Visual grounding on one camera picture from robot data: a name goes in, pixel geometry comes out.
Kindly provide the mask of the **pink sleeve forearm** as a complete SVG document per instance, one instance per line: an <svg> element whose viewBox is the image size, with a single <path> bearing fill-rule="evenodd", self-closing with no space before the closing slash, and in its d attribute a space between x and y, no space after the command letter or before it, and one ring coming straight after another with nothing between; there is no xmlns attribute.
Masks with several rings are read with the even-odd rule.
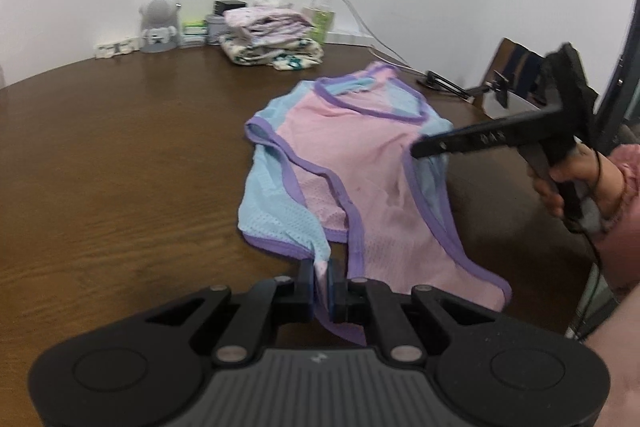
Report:
<svg viewBox="0 0 640 427"><path fill-rule="evenodd" d="M610 161L625 180L622 205L604 224L596 245L608 286L620 299L615 311L586 340L611 377L598 426L639 424L639 147L621 145Z"/></svg>

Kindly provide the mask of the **person's right hand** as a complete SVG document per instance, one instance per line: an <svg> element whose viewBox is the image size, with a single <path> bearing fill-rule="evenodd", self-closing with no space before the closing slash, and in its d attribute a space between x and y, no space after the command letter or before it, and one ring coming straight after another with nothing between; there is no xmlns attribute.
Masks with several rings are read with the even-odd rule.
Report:
<svg viewBox="0 0 640 427"><path fill-rule="evenodd" d="M532 167L527 167L533 188L551 216L564 217L564 200L553 192L551 185L539 178ZM577 145L577 152L570 154L549 171L555 183L584 182L591 190L590 197L605 219L615 215L622 205L626 181L623 171L607 157L584 144Z"/></svg>

